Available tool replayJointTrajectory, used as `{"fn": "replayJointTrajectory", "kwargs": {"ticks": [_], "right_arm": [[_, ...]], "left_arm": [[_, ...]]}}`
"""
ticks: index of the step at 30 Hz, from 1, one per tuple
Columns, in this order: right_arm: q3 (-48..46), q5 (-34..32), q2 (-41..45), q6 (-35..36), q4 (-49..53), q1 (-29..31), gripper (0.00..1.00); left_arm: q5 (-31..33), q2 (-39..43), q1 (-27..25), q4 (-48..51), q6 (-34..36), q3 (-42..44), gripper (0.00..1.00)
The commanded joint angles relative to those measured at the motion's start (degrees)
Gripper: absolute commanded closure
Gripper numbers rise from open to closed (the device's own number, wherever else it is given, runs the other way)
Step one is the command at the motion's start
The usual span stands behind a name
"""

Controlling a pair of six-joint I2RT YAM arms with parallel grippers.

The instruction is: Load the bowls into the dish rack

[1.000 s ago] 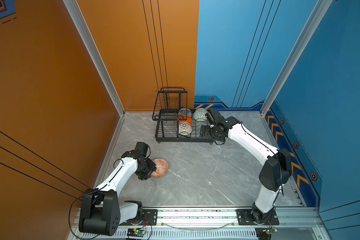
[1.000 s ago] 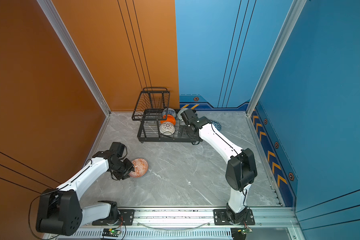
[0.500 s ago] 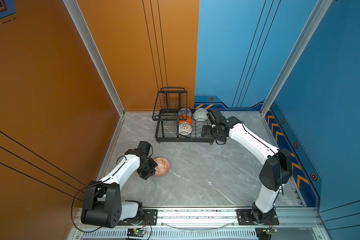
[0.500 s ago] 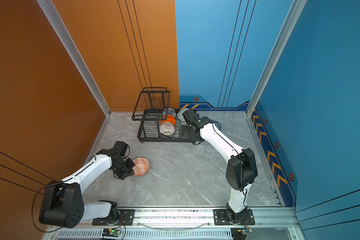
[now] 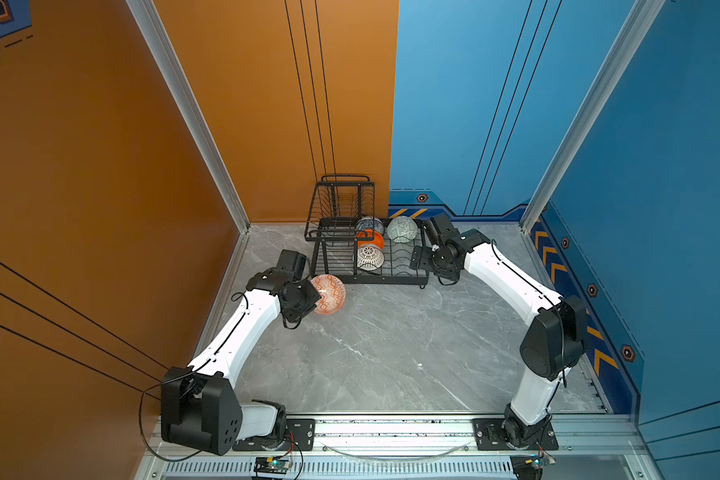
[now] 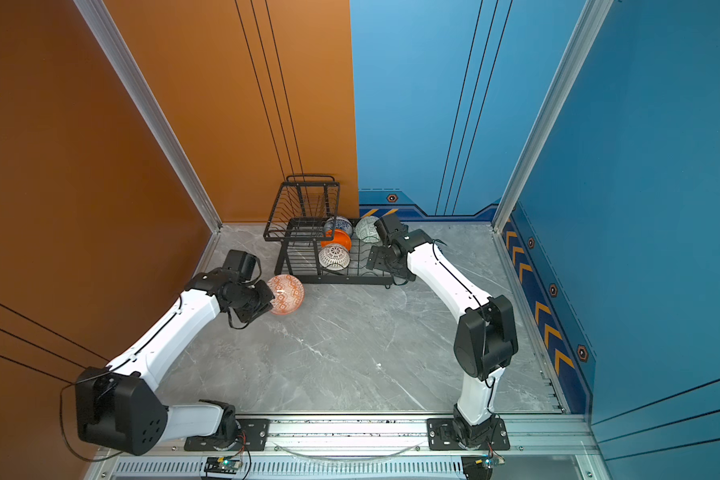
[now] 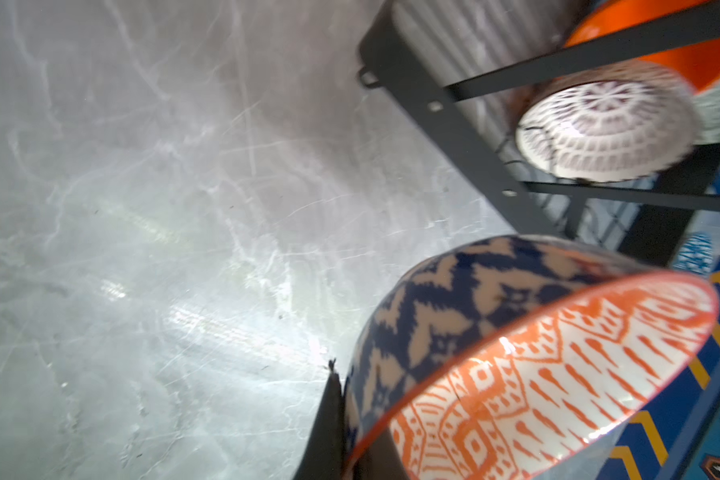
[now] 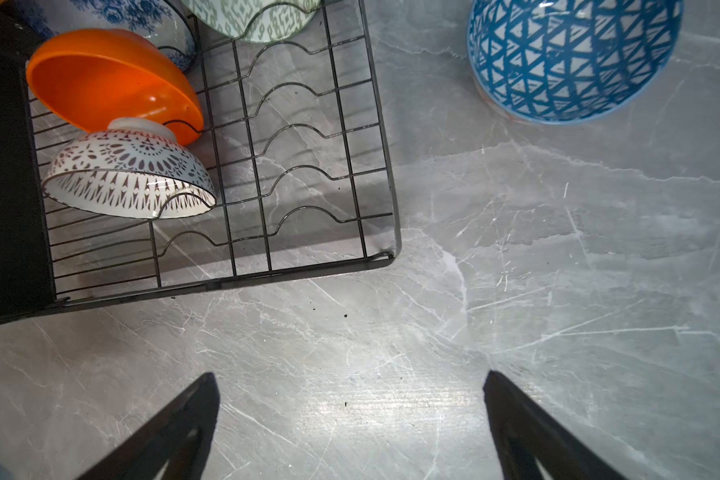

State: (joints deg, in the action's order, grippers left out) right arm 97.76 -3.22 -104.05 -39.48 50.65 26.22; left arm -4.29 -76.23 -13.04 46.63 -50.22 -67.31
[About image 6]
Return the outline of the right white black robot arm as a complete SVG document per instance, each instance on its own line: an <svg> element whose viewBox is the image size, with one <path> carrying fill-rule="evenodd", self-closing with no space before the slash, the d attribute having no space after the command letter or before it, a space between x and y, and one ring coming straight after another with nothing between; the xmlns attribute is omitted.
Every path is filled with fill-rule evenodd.
<svg viewBox="0 0 720 480"><path fill-rule="evenodd" d="M381 244L371 249L368 266L423 281L456 321L453 353L463 381L449 424L451 440L465 450L509 450L509 434L494 403L519 350L512 302L475 285L446 258L439 240L409 229L397 215L376 220L374 230Z"/></svg>

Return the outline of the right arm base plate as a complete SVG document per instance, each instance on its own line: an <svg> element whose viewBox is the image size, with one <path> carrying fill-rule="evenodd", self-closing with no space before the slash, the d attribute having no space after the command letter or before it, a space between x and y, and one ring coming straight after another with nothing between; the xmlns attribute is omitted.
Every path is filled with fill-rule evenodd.
<svg viewBox="0 0 720 480"><path fill-rule="evenodd" d="M493 415L479 425L468 425L461 418L426 420L429 448L433 451L511 449L504 420Z"/></svg>

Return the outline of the plain orange bowl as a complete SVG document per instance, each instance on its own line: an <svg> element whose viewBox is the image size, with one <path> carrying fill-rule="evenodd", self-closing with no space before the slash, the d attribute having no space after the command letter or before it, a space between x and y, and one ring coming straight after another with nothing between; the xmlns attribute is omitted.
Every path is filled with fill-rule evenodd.
<svg viewBox="0 0 720 480"><path fill-rule="evenodd" d="M347 251L350 251L352 248L352 240L351 237L343 230L336 229L336 230L329 230L326 233L327 240L324 240L321 242L321 247L326 248L328 245L336 244L342 246Z"/></svg>

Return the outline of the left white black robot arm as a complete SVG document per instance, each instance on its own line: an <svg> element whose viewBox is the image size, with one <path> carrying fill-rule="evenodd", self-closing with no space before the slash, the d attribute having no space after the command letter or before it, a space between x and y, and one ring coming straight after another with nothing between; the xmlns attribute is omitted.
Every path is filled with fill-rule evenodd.
<svg viewBox="0 0 720 480"><path fill-rule="evenodd" d="M238 443L234 406L201 400L165 405L156 391L176 358L222 313L249 324L272 308L263 280L214 269L196 275L176 303L130 348L104 368L89 367L74 384L78 438L131 455L160 442L198 437L216 448Z"/></svg>

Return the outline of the white brown striped bowl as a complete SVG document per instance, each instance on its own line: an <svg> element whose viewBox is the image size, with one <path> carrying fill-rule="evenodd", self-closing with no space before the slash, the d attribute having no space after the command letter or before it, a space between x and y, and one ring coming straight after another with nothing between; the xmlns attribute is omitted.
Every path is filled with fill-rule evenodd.
<svg viewBox="0 0 720 480"><path fill-rule="evenodd" d="M329 271L346 269L351 262L350 252L338 243L329 243L318 253L318 261L322 268Z"/></svg>

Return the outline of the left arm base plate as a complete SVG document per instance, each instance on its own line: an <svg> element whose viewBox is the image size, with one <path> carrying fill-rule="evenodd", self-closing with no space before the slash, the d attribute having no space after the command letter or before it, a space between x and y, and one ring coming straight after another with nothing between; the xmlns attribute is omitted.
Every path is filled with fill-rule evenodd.
<svg viewBox="0 0 720 480"><path fill-rule="evenodd" d="M190 452L261 452L265 450L270 420L267 418L236 418L210 436L192 436L183 449Z"/></svg>

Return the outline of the green patterned bowl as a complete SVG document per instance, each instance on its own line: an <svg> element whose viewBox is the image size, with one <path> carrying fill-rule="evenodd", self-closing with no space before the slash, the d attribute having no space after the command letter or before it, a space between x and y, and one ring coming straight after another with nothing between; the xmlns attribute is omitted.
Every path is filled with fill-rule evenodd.
<svg viewBox="0 0 720 480"><path fill-rule="evenodd" d="M378 220L378 217L369 215L357 222L354 232L361 242L367 244L379 244L381 242L380 234L375 225Z"/></svg>

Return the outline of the blue floral bowl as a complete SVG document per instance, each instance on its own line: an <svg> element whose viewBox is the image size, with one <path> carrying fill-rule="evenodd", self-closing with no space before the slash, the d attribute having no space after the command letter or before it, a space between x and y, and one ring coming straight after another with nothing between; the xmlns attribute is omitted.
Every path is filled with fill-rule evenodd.
<svg viewBox="0 0 720 480"><path fill-rule="evenodd" d="M329 218L323 225L323 231L326 236L329 236L330 233L334 230L340 230L343 231L345 234L347 234L349 237L352 236L354 227L352 222L342 216L334 216Z"/></svg>

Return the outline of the red orange patterned bowl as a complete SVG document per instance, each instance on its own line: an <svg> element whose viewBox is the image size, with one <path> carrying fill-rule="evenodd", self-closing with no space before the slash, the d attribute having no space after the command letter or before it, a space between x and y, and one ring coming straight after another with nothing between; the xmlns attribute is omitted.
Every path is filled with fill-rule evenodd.
<svg viewBox="0 0 720 480"><path fill-rule="evenodd" d="M294 313L303 303L305 290L301 281L292 275L281 274L270 278L267 285L274 295L271 312L275 315Z"/></svg>

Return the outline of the black wire dish rack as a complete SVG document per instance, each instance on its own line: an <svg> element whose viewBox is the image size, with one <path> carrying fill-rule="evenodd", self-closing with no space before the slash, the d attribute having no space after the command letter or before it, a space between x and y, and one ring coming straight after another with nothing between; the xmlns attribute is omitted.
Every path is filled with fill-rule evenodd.
<svg viewBox="0 0 720 480"><path fill-rule="evenodd" d="M285 177L263 234L279 245L275 273L304 284L391 287L390 274L368 267L372 244L358 237L356 218L339 212L340 193L331 175Z"/></svg>

